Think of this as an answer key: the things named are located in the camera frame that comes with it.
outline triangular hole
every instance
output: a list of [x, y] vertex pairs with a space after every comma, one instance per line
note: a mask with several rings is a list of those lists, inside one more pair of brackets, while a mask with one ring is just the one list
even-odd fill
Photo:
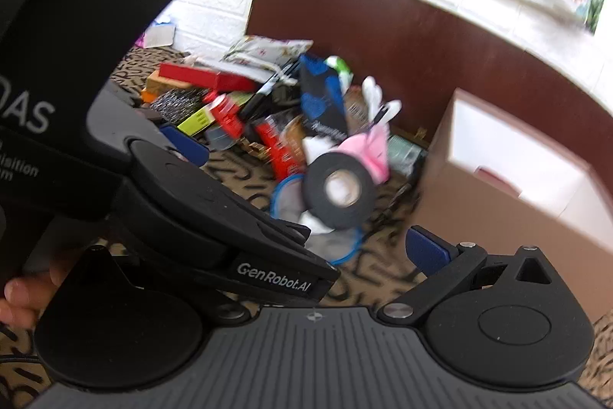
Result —
[[523, 261], [522, 268], [517, 274], [517, 280], [526, 281], [527, 283], [551, 283], [551, 279], [549, 279], [547, 273], [541, 267], [541, 263], [537, 259], [525, 259], [525, 261]]

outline leopard print blanket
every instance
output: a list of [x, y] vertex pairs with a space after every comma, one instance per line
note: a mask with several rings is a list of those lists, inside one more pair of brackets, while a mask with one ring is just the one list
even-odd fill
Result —
[[[133, 48], [111, 76], [134, 95], [162, 61], [178, 61], [171, 49]], [[270, 167], [240, 152], [212, 153], [204, 170], [256, 207], [267, 211], [275, 187]], [[379, 188], [378, 211], [387, 206], [402, 180], [393, 177]], [[322, 301], [324, 306], [377, 307], [393, 300], [424, 279], [415, 267], [395, 258], [395, 247], [409, 207], [401, 206], [388, 224], [370, 236], [350, 260], [340, 266], [341, 277]], [[115, 245], [111, 252], [124, 251]], [[580, 384], [613, 408], [613, 311], [596, 324], [596, 342]], [[50, 384], [33, 350], [32, 332], [0, 325], [0, 392], [15, 406], [27, 405]]]

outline brown headboard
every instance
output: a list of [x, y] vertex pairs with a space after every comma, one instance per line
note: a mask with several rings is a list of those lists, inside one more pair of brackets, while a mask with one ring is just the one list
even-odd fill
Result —
[[553, 68], [420, 0], [253, 0], [248, 34], [313, 39], [360, 82], [401, 99], [394, 124], [436, 130], [456, 87], [501, 107], [591, 163], [613, 191], [613, 117]]

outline gray ribbed plate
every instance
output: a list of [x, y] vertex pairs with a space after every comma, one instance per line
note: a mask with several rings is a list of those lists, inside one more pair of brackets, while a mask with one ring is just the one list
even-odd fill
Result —
[[534, 394], [470, 385], [441, 368], [415, 331], [379, 324], [365, 308], [264, 308], [246, 326], [218, 329], [191, 367], [155, 388], [101, 395], [55, 384], [29, 409], [453, 407], [602, 406], [571, 383]]

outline tape roll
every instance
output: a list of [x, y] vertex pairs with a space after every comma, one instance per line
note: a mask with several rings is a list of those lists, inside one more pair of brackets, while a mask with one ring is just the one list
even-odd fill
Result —
[[375, 208], [375, 183], [353, 156], [332, 151], [309, 165], [302, 183], [305, 205], [328, 227], [360, 227]]

